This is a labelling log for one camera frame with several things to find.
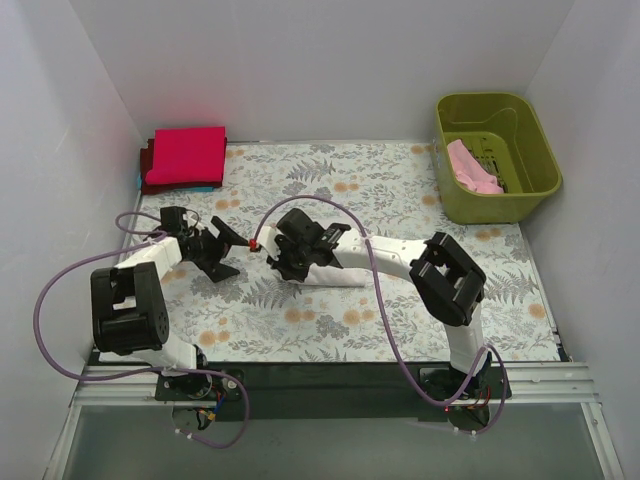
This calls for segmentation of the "white t shirt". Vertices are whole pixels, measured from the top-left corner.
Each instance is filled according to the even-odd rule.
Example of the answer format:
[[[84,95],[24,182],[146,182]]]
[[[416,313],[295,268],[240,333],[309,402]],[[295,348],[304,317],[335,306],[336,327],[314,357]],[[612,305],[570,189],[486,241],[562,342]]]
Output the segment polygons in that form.
[[[337,247],[338,240],[353,229],[353,226],[345,223],[333,222],[326,227],[312,221],[302,212],[291,212],[278,223],[276,228],[281,232],[279,237],[286,237],[297,243],[305,242],[313,245],[319,240],[328,242],[332,251]],[[304,285],[325,287],[363,287],[366,275],[362,269],[344,270],[335,258],[333,266],[320,267],[312,265]]]

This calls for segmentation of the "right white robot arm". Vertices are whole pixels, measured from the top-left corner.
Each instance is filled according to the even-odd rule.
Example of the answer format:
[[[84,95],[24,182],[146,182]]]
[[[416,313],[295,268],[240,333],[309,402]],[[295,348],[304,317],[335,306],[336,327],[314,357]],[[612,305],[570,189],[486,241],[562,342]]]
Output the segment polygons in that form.
[[[458,388],[441,400],[448,406],[469,385],[481,383],[491,362],[480,320],[486,276],[448,234],[427,240],[370,236],[358,219],[323,227],[301,209],[286,213],[273,227],[261,224],[255,238],[268,264],[283,279],[303,282],[311,268],[368,270],[411,283],[428,313],[445,327],[449,371]]]

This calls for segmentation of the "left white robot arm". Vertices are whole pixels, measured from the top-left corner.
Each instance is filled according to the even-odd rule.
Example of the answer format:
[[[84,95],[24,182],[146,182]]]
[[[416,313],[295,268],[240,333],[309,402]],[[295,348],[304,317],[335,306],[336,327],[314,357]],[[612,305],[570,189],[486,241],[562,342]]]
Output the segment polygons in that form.
[[[184,207],[163,207],[159,227],[148,246],[116,266],[91,274],[94,344],[103,354],[143,361],[170,376],[182,369],[203,369],[207,359],[194,344],[171,332],[161,280],[174,267],[190,262],[213,283],[239,274],[222,260],[234,246],[247,247],[241,237],[219,217],[211,227]]]

